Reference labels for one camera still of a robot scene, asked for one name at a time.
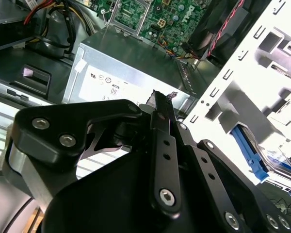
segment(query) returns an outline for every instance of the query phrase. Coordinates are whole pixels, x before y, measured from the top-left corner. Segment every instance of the silver bolt head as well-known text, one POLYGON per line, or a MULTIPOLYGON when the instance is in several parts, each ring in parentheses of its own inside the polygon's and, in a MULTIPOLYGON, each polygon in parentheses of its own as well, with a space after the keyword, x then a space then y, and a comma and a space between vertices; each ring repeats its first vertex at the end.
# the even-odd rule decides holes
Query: silver bolt head
POLYGON ((60 143, 64 146, 64 147, 72 147, 76 144, 76 139, 68 134, 64 134, 59 138, 60 143))
POLYGON ((186 127, 185 124, 183 124, 183 123, 180 123, 180 127, 181 127, 183 130, 187 130, 187 127, 186 127))
POLYGON ((167 189, 162 189, 160 191, 160 198, 164 202, 165 205, 173 206, 175 204, 174 195, 167 189))
POLYGON ((282 216, 278 216, 280 223, 287 228, 288 230, 290 230, 290 225, 289 223, 282 217, 282 216))
POLYGON ((43 118, 36 118, 32 121, 32 125, 39 130, 46 130, 49 127, 49 122, 43 118))
POLYGON ((274 227, 275 229, 278 229, 278 223, 275 221, 275 219, 270 216, 270 215, 266 215, 268 222, 271 224, 272 227, 274 227))
POLYGON ((235 218, 235 216, 229 212, 225 213, 225 220, 226 222, 233 228, 234 230, 239 230, 239 222, 235 218))

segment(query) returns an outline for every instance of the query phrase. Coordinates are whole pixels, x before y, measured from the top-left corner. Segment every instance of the wire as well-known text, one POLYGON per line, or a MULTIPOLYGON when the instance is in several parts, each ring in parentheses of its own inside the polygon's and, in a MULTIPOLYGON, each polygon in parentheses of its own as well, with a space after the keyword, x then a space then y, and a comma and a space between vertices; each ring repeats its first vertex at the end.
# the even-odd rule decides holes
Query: wire
POLYGON ((30 20, 31 20, 31 18, 32 18, 32 16, 34 15, 34 14, 36 14, 39 10, 41 10, 41 9, 43 9, 43 8, 45 8, 45 7, 47 7, 48 5, 50 5, 50 4, 52 4, 53 3, 53 0, 44 0, 42 3, 40 3, 39 5, 37 5, 30 13, 29 13, 29 15, 27 15, 27 17, 26 17, 26 19, 25 19, 25 21, 24 21, 24 25, 27 25, 29 22, 30 22, 30 20))
MULTIPOLYGON (((56 5, 55 7, 59 7, 59 8, 64 8, 63 4, 59 4, 56 5)), ((82 13, 78 12, 77 9, 75 9, 73 6, 69 6, 69 9, 76 14, 76 16, 79 18, 80 22, 82 23, 84 29, 86 30, 88 35, 92 35, 92 33, 90 33, 90 27, 88 25, 88 22, 86 21, 86 19, 84 18, 84 15, 82 15, 82 13)))
POLYGON ((238 5, 234 8, 234 10, 231 12, 231 14, 229 15, 229 17, 225 20, 221 30, 219 31, 217 38, 215 39, 215 42, 212 44, 210 44, 210 48, 208 51, 208 57, 211 55, 212 51, 215 49, 216 44, 218 43, 219 39, 222 36, 223 31, 225 30, 225 28, 227 27, 229 21, 235 16, 236 11, 238 10, 238 8, 240 8, 244 3, 244 0, 241 0, 238 5))
POLYGON ((291 216, 291 203, 287 204, 286 200, 284 200, 283 198, 279 199, 278 201, 275 200, 275 199, 271 199, 271 200, 276 201, 276 203, 274 203, 274 205, 278 205, 279 204, 280 206, 282 206, 282 205, 285 206, 285 208, 286 208, 285 214, 287 216, 291 216))
POLYGON ((179 60, 186 60, 186 59, 191 59, 191 58, 194 57, 194 56, 193 56, 192 54, 190 54, 190 53, 187 53, 185 56, 179 56, 179 55, 176 55, 173 51, 171 51, 171 50, 169 49, 168 44, 167 44, 167 42, 166 42, 166 40, 165 40, 165 36, 163 36, 163 35, 161 35, 161 36, 159 37, 159 39, 158 39, 158 44, 159 44, 160 46, 162 46, 162 47, 165 49, 166 53, 167 53, 169 56, 173 57, 173 58, 176 58, 176 59, 179 59, 179 60))

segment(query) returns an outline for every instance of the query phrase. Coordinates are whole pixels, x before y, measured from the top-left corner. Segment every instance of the yellow wire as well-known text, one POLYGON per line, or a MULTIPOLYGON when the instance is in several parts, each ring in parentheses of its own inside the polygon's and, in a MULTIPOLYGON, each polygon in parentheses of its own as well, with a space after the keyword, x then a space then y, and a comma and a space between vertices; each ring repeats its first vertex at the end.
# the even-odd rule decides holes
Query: yellow wire
MULTIPOLYGON (((54 6, 54 7, 62 7, 62 6, 64 6, 64 5, 61 3, 61 4, 56 5, 56 6, 54 6)), ((69 9, 70 9, 71 11, 73 11, 73 13, 76 14, 76 16, 77 16, 77 17, 80 19, 80 21, 82 22, 83 26, 86 25, 85 22, 84 22, 84 20, 83 20, 83 19, 81 18, 81 16, 76 12, 76 10, 75 10, 74 8, 72 8, 71 6, 69 6, 69 9)))

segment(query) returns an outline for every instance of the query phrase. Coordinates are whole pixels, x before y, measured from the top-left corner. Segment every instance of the cable bundle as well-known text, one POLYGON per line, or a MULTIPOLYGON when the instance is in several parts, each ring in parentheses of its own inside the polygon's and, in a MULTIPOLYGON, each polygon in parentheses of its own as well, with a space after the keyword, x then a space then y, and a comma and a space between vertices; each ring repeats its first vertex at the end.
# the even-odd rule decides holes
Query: cable bundle
POLYGON ((41 35, 35 35, 36 39, 29 41, 29 43, 43 41, 45 43, 48 43, 50 45, 53 45, 61 49, 68 49, 68 50, 65 50, 65 54, 70 54, 73 50, 73 45, 76 41, 76 29, 75 29, 74 20, 71 13, 74 13, 78 17, 78 19, 80 20, 81 24, 85 28, 86 33, 88 35, 92 35, 96 32, 94 28, 94 23, 92 22, 90 17, 76 3, 68 1, 68 0, 58 0, 56 2, 54 2, 54 0, 42 1, 28 14, 28 16, 26 17, 24 21, 24 25, 28 25, 32 17, 39 10, 47 9, 47 8, 51 8, 51 9, 47 14, 45 29, 43 30, 41 35), (52 13, 55 11, 60 12, 64 16, 68 34, 69 34, 69 39, 68 39, 69 45, 62 45, 46 38, 48 34, 48 28, 49 28, 49 19, 52 13))
POLYGON ((166 50, 166 53, 171 57, 174 57, 180 60, 187 60, 187 59, 195 58, 192 54, 189 54, 189 53, 187 53, 185 56, 176 55, 173 51, 169 49, 168 44, 163 35, 159 37, 158 43, 160 46, 162 46, 166 50))

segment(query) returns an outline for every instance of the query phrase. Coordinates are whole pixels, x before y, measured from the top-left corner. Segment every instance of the green circuit board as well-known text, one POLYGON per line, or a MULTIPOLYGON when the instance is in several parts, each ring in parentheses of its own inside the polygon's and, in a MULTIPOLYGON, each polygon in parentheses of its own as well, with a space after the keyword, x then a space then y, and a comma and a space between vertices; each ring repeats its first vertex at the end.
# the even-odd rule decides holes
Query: green circuit board
POLYGON ((119 8, 115 20, 132 28, 137 29, 140 18, 145 12, 145 8, 133 0, 123 0, 119 8))
POLYGON ((162 1, 154 0, 152 3, 140 36, 155 44, 160 36, 164 36, 171 50, 184 55, 181 44, 189 40, 211 0, 170 0, 169 5, 162 1), (158 25, 161 19, 165 21, 164 27, 158 25))
MULTIPOLYGON (((153 0, 139 36, 154 44, 164 36, 170 50, 184 55, 181 44, 189 40, 210 3, 211 0, 153 0)), ((112 0, 100 0, 98 14, 112 4, 112 0)), ((115 21, 136 30, 144 13, 145 7, 136 0, 122 0, 115 21)), ((111 13, 105 15, 107 20, 110 17, 111 13)))

